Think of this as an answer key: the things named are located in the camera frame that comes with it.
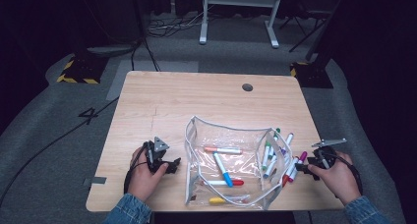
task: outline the person's right hand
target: person's right hand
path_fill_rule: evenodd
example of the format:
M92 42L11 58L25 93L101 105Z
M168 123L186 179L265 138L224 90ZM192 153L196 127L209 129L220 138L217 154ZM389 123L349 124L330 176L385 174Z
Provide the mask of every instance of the person's right hand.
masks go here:
M336 154L352 164L352 159L348 154L339 151ZM334 165L329 169L322 169L312 164L309 164L308 168L322 178L326 186L340 199L343 205L361 196L355 177L347 165L339 159L336 159Z

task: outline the blue marker cap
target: blue marker cap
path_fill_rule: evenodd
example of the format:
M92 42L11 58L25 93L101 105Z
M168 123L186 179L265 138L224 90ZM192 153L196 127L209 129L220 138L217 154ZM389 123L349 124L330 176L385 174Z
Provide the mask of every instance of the blue marker cap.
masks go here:
M226 181L226 184L228 187L233 187L233 182L230 179L230 176L228 173L223 173L223 178L224 178L224 181Z

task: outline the sleeve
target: sleeve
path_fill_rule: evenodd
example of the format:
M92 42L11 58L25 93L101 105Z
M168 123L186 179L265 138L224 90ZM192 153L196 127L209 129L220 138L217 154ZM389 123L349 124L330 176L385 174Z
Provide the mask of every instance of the sleeve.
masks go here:
M369 224L369 223L390 223L377 208L368 200L367 197L361 196L344 207L344 213L349 223Z
M108 213L103 224L144 224L149 221L150 214L151 210L146 204L130 194L125 194Z

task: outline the hole in table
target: hole in table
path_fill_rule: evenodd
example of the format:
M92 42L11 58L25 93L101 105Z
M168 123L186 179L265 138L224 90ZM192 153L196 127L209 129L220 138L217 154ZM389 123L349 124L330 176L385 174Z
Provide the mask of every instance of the hole in table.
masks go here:
M254 87L251 84L242 84L242 88L245 91L252 91Z

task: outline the person's left hand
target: person's left hand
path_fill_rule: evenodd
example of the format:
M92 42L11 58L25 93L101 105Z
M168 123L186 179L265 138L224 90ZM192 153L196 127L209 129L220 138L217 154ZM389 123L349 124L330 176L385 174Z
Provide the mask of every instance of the person's left hand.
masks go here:
M140 150L141 148L138 148L133 153L131 164ZM152 174L148 168L147 157L145 156L147 152L148 150L145 148L139 157L137 164L140 165L132 171L132 177L128 189L129 194L135 196L143 202L145 202L150 195L152 195L163 174L165 174L166 168L168 167L168 164L164 163L154 174Z

